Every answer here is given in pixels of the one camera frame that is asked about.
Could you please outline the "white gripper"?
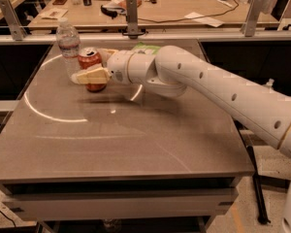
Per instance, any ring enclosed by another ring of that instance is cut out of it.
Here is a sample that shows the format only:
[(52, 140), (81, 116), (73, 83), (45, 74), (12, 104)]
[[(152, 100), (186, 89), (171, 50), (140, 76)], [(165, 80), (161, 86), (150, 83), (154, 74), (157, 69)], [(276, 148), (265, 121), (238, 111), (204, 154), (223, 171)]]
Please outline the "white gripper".
[(117, 83), (129, 84), (128, 64), (133, 52), (130, 50), (98, 49), (102, 63), (107, 68), (94, 65), (73, 74), (71, 80), (76, 84), (106, 84), (111, 76)]

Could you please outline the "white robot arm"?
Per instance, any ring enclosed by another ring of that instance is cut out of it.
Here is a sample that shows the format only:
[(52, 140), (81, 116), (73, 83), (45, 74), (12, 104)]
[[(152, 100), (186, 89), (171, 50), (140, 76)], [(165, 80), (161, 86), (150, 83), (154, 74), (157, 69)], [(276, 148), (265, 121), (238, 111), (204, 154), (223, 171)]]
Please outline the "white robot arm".
[(95, 49), (98, 62), (72, 75), (77, 84), (137, 83), (166, 97), (190, 86), (291, 158), (291, 97), (214, 66), (176, 46), (138, 44), (130, 50)]

